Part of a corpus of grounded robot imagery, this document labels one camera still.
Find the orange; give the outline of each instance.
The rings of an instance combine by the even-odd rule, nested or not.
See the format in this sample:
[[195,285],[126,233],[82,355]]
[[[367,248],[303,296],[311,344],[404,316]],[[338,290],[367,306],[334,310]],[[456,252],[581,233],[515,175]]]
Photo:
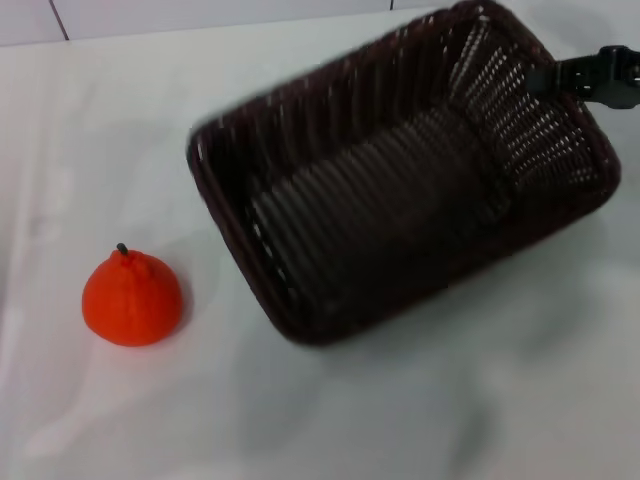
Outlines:
[[182,316],[182,293],[161,260],[118,244],[82,293],[82,314],[102,338],[128,347],[168,336]]

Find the white surface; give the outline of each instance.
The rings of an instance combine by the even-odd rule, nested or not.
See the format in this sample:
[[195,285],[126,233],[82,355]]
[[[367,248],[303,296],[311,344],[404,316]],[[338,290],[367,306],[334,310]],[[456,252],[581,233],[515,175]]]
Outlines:
[[[554,53],[585,53],[581,32],[640,44],[631,20],[605,40],[586,14],[558,31],[560,8],[520,13]],[[23,179],[0,478],[638,478],[640,110],[594,108],[625,167],[596,215],[328,350],[273,330],[198,197],[192,123],[415,14],[0,50],[21,79],[0,89],[16,160],[0,182]],[[150,348],[82,321],[84,282],[120,241],[191,286],[192,320]]]
[[0,0],[0,45],[64,40],[47,0]]
[[389,0],[56,0],[69,38],[389,10]]

